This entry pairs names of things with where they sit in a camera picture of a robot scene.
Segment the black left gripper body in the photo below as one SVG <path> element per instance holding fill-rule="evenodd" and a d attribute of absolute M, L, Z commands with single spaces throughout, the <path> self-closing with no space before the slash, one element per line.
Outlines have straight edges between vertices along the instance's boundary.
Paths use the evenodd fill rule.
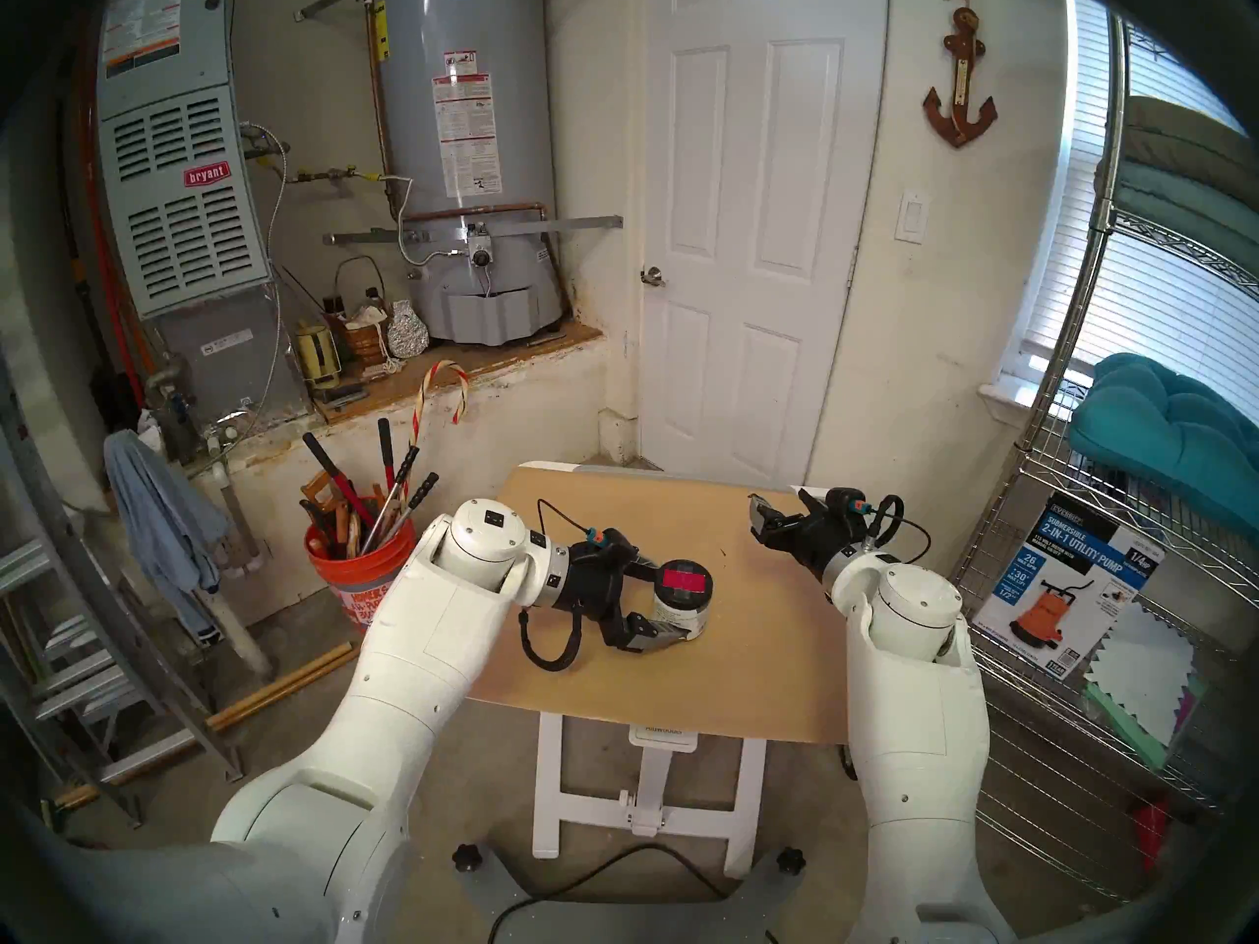
<path fill-rule="evenodd" d="M 601 628 L 604 644 L 632 651 L 631 623 L 621 608 L 624 573 L 632 563 L 623 558 L 569 558 L 560 592 L 560 609 L 572 615 L 565 651 L 579 651 L 584 621 L 593 621 Z"/>

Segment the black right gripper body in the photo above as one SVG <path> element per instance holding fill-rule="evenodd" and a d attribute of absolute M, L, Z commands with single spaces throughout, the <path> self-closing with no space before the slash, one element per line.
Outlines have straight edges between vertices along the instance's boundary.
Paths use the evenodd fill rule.
<path fill-rule="evenodd" d="M 782 549 L 817 579 L 823 578 L 835 558 L 840 558 L 842 569 L 866 535 L 865 515 L 847 509 L 812 509 L 782 521 Z"/>

